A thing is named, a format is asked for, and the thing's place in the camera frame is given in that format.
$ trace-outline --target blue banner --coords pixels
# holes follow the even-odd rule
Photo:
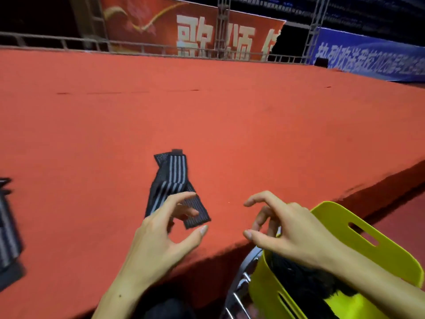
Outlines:
[[[329,68],[399,82],[425,82],[425,48],[322,28],[313,51]]]

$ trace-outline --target fingernail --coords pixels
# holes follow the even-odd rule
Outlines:
[[[201,235],[202,235],[202,236],[204,236],[204,235],[205,235],[205,233],[207,232],[207,230],[208,230],[208,225],[203,226],[203,227],[201,228]]]
[[[252,240],[252,234],[251,234],[251,232],[250,231],[248,231],[248,230],[244,230],[243,231],[243,235],[245,236],[245,238],[246,239],[248,239],[248,240]]]

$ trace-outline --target metal railing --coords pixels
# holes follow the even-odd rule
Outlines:
[[[13,41],[10,42],[9,45],[0,45],[0,48],[3,49],[6,48],[45,51],[80,51],[134,56],[159,56],[213,59],[222,61],[225,60],[304,64],[304,61],[300,56],[286,56],[278,54],[185,48],[170,45],[148,44],[142,42],[126,42],[92,38],[57,37],[11,32],[0,32],[0,37],[9,38],[9,41]],[[43,43],[49,43],[49,46],[44,46]]]

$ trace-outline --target right hand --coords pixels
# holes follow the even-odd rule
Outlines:
[[[258,247],[311,268],[331,270],[336,258],[348,247],[333,236],[307,208],[297,203],[286,204],[270,191],[257,193],[244,203],[251,207],[265,202],[252,224],[243,235]],[[270,218],[267,235],[259,230]],[[279,226],[282,234],[276,238]]]

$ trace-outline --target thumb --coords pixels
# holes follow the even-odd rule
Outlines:
[[[247,240],[252,241],[259,248],[276,252],[276,253],[284,252],[282,251],[283,249],[282,245],[284,245],[284,242],[280,238],[267,236],[266,234],[260,233],[257,230],[251,230],[251,229],[245,230],[243,232],[243,235],[245,236]]]
[[[183,241],[177,244],[178,246],[178,256],[182,259],[189,252],[194,250],[199,246],[202,241],[202,238],[208,231],[208,225],[204,225],[195,229],[188,237],[186,237]]]

